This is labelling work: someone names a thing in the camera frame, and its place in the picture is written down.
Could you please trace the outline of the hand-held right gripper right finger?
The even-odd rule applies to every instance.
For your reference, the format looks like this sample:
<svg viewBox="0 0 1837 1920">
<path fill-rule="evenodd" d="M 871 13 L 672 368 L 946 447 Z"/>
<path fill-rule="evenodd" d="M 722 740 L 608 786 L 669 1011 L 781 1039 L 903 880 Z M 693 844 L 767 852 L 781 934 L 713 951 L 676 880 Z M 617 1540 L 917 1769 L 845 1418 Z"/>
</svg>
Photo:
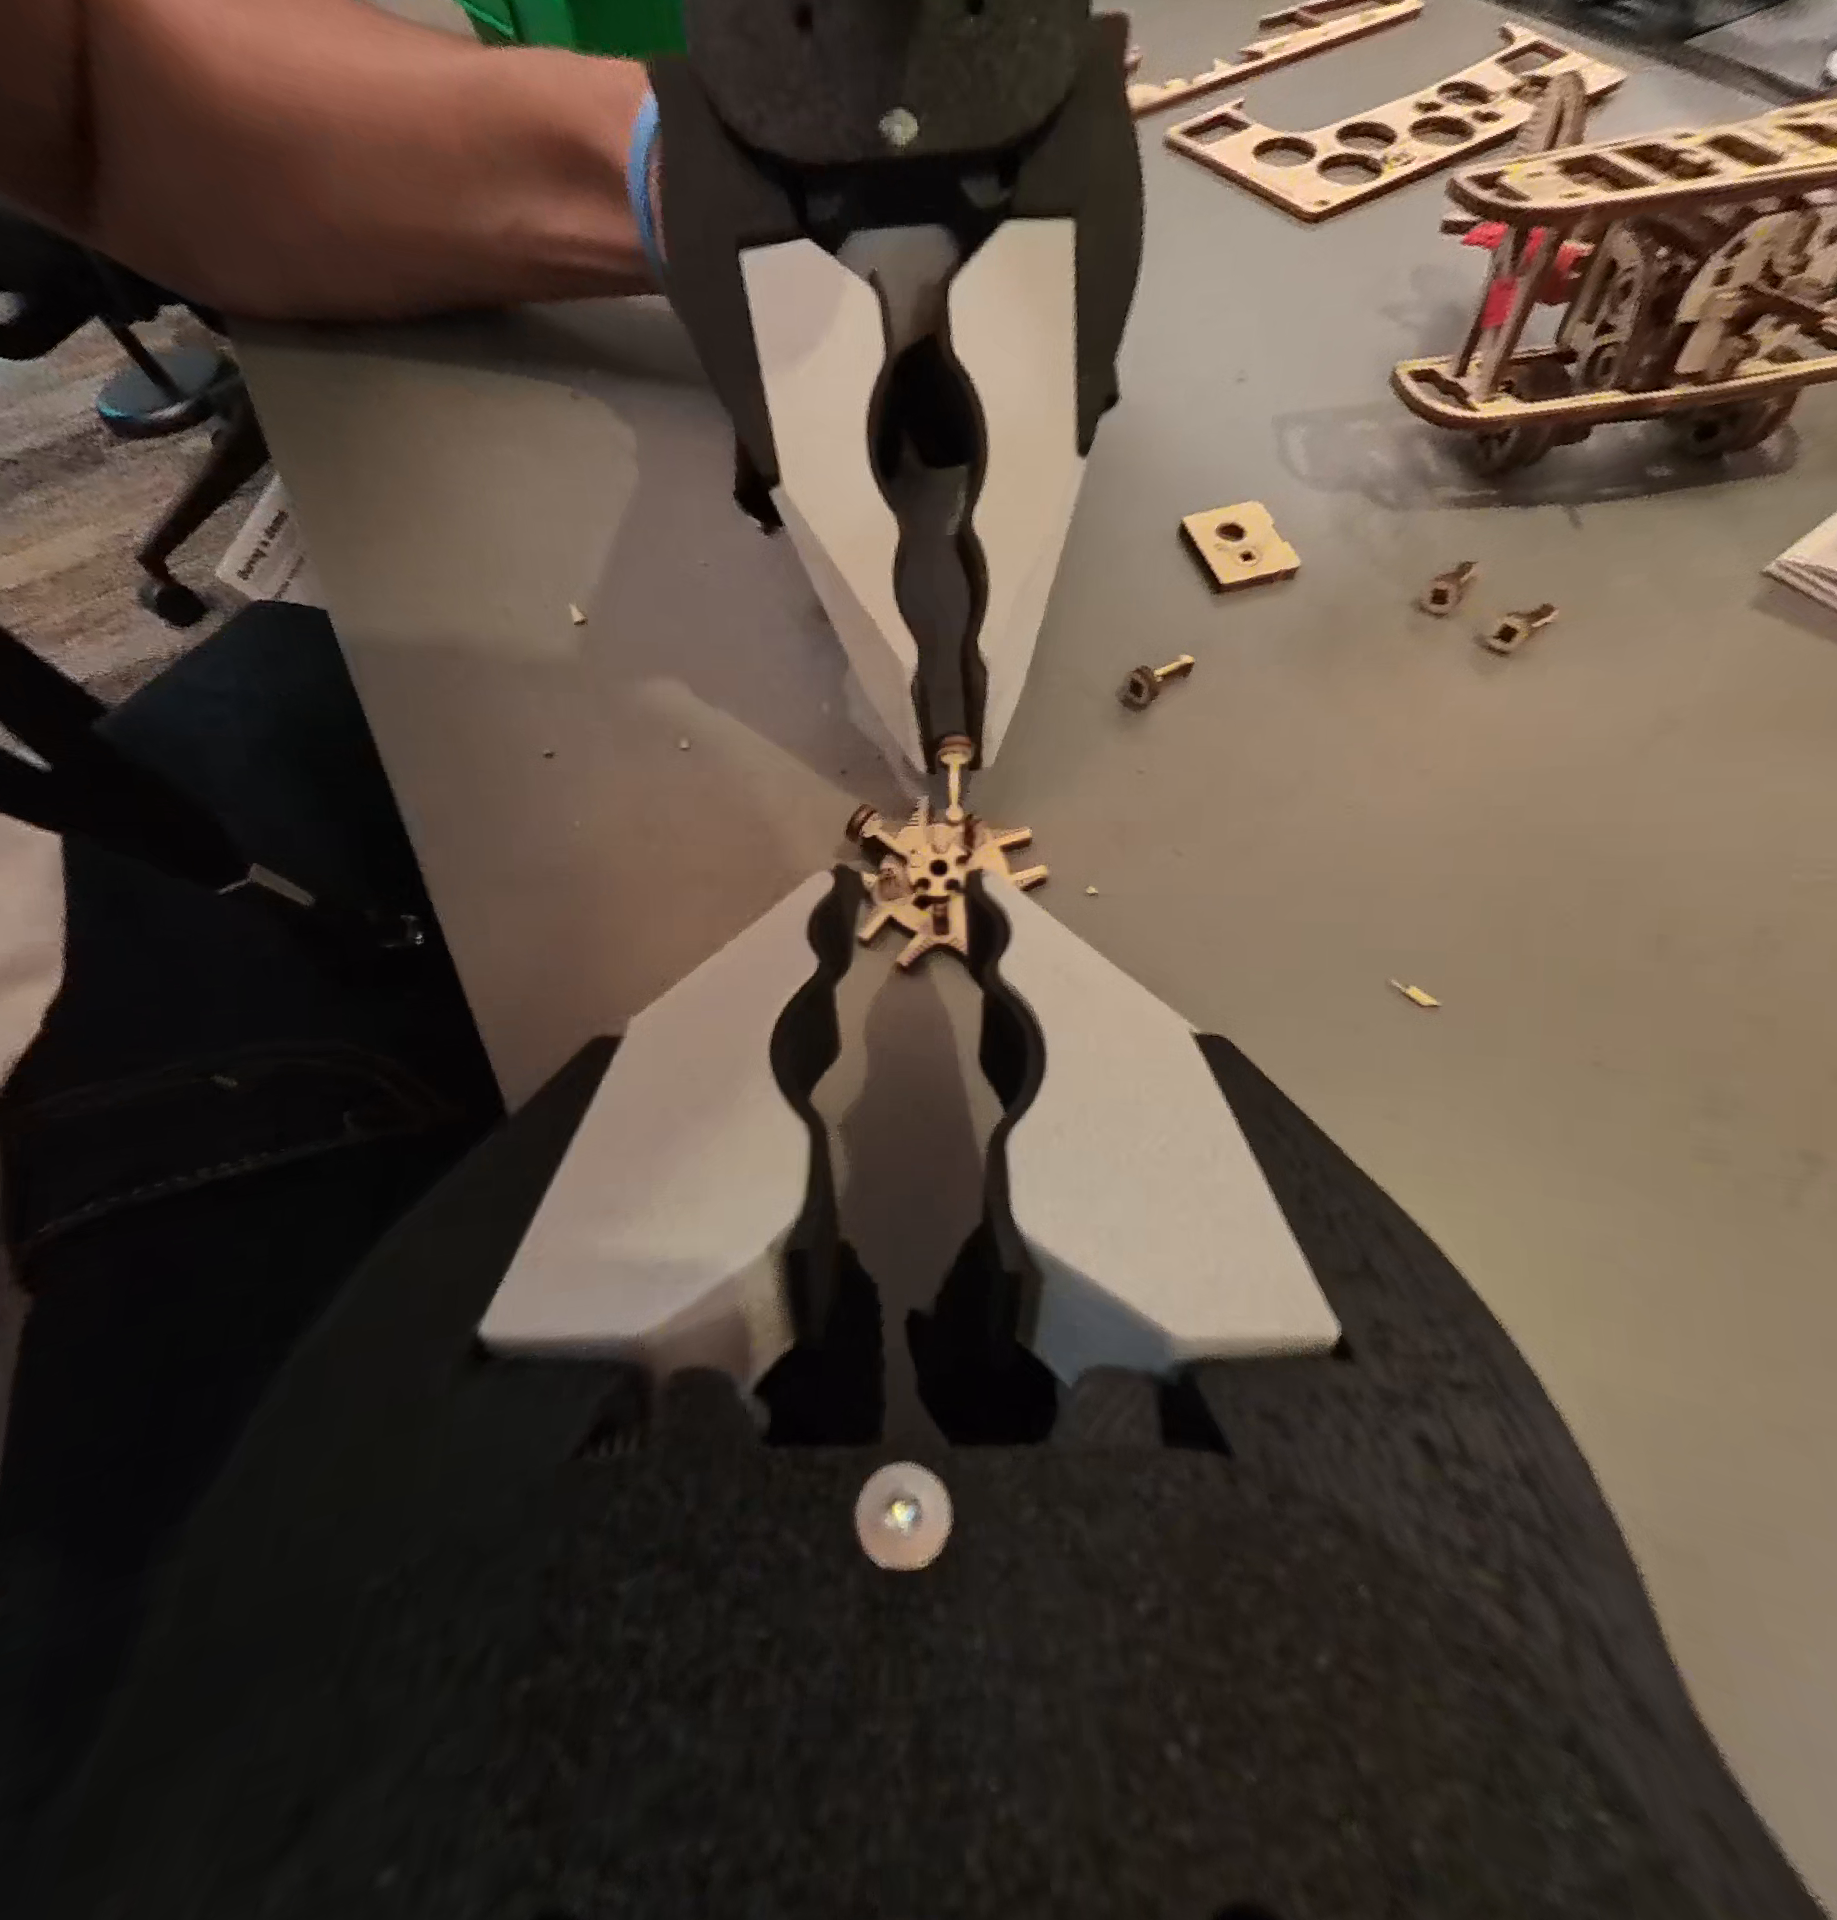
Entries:
<svg viewBox="0 0 1837 1920">
<path fill-rule="evenodd" d="M 1049 1437 L 1107 1372 L 1334 1356 L 1338 1311 L 1202 1032 L 1004 880 L 968 891 L 978 1064 L 996 1100 L 981 1210 L 929 1309 L 916 1381 L 953 1445 Z"/>
</svg>

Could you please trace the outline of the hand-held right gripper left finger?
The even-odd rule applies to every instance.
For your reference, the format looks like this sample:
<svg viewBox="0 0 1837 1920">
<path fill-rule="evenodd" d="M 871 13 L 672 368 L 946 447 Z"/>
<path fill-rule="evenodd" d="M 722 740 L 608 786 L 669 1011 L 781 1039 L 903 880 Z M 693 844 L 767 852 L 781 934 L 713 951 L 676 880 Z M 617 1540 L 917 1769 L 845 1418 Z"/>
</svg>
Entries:
<svg viewBox="0 0 1837 1920">
<path fill-rule="evenodd" d="M 713 1372 L 778 1445 L 882 1435 L 882 1301 L 814 1101 L 860 905 L 856 870 L 810 877 L 626 1025 L 478 1322 L 492 1352 Z"/>
</svg>

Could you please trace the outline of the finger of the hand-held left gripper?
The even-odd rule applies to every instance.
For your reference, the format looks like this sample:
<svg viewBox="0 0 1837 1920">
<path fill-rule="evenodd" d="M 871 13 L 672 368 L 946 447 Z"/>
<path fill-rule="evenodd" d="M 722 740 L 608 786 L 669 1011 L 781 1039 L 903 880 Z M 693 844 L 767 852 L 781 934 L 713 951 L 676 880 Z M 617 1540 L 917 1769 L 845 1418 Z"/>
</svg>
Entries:
<svg viewBox="0 0 1837 1920">
<path fill-rule="evenodd" d="M 874 463 L 874 407 L 896 353 L 940 312 L 949 231 L 861 226 L 837 252 L 798 235 L 742 249 L 738 267 L 778 470 L 769 504 L 885 741 L 921 769 L 919 655 L 896 593 L 901 524 Z"/>
<path fill-rule="evenodd" d="M 1026 685 L 1085 473 L 1077 447 L 1077 225 L 1001 223 L 958 267 L 949 346 L 981 426 L 972 542 L 985 565 L 981 756 Z"/>
</svg>

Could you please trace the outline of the wooden spiked gear disc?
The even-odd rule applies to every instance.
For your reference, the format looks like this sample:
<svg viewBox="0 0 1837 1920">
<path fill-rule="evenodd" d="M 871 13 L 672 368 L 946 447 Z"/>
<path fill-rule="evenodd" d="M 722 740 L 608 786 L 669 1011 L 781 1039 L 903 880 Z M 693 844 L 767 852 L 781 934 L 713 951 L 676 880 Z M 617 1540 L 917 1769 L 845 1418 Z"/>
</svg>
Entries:
<svg viewBox="0 0 1837 1920">
<path fill-rule="evenodd" d="M 930 810 L 930 822 L 907 862 L 885 862 L 880 868 L 861 862 L 863 906 L 857 919 L 857 945 L 869 947 L 885 930 L 899 930 L 904 945 L 896 954 L 896 967 L 903 972 L 940 951 L 968 957 L 972 879 L 996 879 L 1026 893 L 1051 877 L 1045 864 L 1018 862 L 1031 848 L 1028 826 L 1001 829 L 974 815 L 953 826 Z"/>
</svg>

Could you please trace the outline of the person's left forearm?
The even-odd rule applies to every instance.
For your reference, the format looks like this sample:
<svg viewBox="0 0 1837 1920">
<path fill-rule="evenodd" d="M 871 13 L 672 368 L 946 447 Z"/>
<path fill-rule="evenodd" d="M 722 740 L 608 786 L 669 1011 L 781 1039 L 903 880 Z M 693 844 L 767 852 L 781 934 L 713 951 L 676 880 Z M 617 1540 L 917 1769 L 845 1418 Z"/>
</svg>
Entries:
<svg viewBox="0 0 1837 1920">
<path fill-rule="evenodd" d="M 638 295 L 647 87 L 375 4 L 0 4 L 0 199 L 259 324 Z"/>
</svg>

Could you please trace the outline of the grey desk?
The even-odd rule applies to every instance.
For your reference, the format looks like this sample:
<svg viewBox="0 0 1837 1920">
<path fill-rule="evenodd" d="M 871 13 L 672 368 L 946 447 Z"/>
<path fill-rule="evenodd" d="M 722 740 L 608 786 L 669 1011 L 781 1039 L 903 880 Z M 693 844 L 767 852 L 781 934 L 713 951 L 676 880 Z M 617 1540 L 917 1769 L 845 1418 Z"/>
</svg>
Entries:
<svg viewBox="0 0 1837 1920">
<path fill-rule="evenodd" d="M 1047 911 L 1239 1043 L 1483 1294 L 1837 1916 L 1837 625 L 1763 578 L 1837 510 L 1837 388 L 1752 457 L 1627 426 L 1489 492 L 1386 390 L 1475 299 L 1440 185 L 1304 226 L 1162 117 L 1141 145 L 1121 405 L 979 804 L 1036 832 Z M 896 772 L 660 302 L 239 349 L 526 1100 Z M 1299 572 L 1215 593 L 1176 524 L 1243 500 Z M 1461 609 L 1424 614 L 1458 562 Z"/>
</svg>

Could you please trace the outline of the blue wristband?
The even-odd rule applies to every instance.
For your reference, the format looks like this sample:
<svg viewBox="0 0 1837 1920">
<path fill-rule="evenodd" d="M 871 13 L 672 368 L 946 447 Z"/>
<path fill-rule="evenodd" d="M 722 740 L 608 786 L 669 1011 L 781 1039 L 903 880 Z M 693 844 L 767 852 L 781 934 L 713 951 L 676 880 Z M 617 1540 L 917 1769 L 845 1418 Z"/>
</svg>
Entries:
<svg viewBox="0 0 1837 1920">
<path fill-rule="evenodd" d="M 651 284 L 663 291 L 666 282 L 666 250 L 663 235 L 660 186 L 663 180 L 663 130 L 659 91 L 647 87 L 635 114 L 623 186 L 629 207 L 635 219 L 644 263 Z"/>
</svg>

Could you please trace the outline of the square wooden plate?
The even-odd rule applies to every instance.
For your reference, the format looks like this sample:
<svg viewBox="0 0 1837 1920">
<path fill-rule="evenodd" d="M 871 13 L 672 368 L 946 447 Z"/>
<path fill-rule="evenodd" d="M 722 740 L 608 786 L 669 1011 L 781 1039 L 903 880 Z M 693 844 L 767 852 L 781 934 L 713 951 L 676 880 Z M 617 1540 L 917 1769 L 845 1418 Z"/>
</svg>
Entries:
<svg viewBox="0 0 1837 1920">
<path fill-rule="evenodd" d="M 1215 593 L 1286 582 L 1299 572 L 1299 553 L 1258 500 L 1187 511 L 1176 531 Z"/>
</svg>

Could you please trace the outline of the green plastic crate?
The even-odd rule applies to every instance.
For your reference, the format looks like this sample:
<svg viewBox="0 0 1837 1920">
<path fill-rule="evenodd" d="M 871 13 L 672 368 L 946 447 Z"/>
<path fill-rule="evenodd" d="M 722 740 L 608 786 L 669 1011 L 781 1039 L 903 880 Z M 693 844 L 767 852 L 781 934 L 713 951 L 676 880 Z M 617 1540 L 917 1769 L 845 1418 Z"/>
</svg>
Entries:
<svg viewBox="0 0 1837 1920">
<path fill-rule="evenodd" d="M 686 49 L 682 2 L 456 2 L 484 45 L 553 45 L 617 59 Z"/>
</svg>

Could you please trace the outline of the wooden parts sheet round holes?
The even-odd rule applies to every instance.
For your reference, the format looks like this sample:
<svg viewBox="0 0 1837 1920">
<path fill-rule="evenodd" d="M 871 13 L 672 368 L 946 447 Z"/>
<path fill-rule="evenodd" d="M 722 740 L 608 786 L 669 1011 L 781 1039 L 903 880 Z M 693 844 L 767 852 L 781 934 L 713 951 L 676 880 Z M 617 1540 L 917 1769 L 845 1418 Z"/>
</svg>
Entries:
<svg viewBox="0 0 1837 1920">
<path fill-rule="evenodd" d="M 1595 107 L 1625 81 L 1622 67 L 1511 23 L 1471 67 L 1320 128 L 1276 128 L 1234 103 L 1173 124 L 1167 147 L 1315 226 L 1523 140 L 1555 90 Z"/>
</svg>

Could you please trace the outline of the wooden parts sheet toothed cutout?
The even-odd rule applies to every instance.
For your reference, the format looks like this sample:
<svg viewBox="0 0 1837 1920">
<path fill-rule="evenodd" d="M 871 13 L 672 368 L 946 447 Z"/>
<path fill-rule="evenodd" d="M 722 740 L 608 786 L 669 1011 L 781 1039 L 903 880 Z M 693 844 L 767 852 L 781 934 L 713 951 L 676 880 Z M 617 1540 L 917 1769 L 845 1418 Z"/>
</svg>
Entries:
<svg viewBox="0 0 1837 1920">
<path fill-rule="evenodd" d="M 1139 51 L 1127 53 L 1126 103 L 1136 120 L 1173 104 L 1198 103 L 1239 83 L 1251 83 L 1343 45 L 1405 27 L 1426 10 L 1424 2 L 1304 2 L 1260 17 L 1254 38 L 1209 67 L 1164 81 L 1139 80 Z"/>
</svg>

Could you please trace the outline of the dark blue jeans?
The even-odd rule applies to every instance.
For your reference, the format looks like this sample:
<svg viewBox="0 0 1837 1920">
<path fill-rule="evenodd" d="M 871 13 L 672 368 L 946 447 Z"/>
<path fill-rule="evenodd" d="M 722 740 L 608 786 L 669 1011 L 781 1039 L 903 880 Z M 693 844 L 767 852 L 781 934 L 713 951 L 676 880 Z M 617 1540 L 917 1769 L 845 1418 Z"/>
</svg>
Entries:
<svg viewBox="0 0 1837 1920">
<path fill-rule="evenodd" d="M 0 1643 L 101 1645 L 249 1405 L 499 1114 L 339 637 L 254 605 L 115 706 L 0 625 L 65 972 L 0 1093 Z"/>
</svg>

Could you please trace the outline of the white paper label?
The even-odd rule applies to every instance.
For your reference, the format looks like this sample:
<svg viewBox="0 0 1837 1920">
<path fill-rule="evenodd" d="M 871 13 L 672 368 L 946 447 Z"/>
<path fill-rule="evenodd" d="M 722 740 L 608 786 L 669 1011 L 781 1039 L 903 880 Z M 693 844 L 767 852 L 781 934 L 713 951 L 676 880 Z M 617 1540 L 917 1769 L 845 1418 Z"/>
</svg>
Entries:
<svg viewBox="0 0 1837 1920">
<path fill-rule="evenodd" d="M 214 563 L 213 576 L 227 593 L 246 605 L 280 601 L 316 609 L 325 605 L 284 477 L 269 479 L 250 514 Z"/>
</svg>

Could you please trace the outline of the blue stool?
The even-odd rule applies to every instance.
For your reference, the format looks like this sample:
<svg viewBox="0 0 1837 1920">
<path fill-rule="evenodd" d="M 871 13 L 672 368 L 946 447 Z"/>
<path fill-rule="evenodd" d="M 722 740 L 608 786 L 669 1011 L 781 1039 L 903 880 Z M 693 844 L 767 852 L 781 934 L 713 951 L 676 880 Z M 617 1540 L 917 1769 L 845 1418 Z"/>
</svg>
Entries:
<svg viewBox="0 0 1837 1920">
<path fill-rule="evenodd" d="M 125 368 L 96 396 L 96 415 L 121 441 L 158 441 L 209 431 L 209 451 L 183 492 L 154 520 L 135 553 L 137 599 L 174 630 L 198 625 L 209 601 L 174 569 L 178 553 L 236 492 L 269 466 L 269 444 L 239 362 L 213 346 L 158 352 L 133 324 L 102 316 Z"/>
</svg>

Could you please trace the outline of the wooden model vehicle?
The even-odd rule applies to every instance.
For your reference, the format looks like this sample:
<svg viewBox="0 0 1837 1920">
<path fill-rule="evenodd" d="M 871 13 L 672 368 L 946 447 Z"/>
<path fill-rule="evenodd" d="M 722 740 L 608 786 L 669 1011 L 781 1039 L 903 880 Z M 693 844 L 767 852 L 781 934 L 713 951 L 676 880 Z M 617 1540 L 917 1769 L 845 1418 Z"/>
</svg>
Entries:
<svg viewBox="0 0 1837 1920">
<path fill-rule="evenodd" d="M 1837 384 L 1837 99 L 1561 140 L 1451 175 L 1443 231 L 1485 254 L 1456 353 L 1390 388 L 1487 476 L 1602 426 L 1695 459 L 1766 444 Z"/>
</svg>

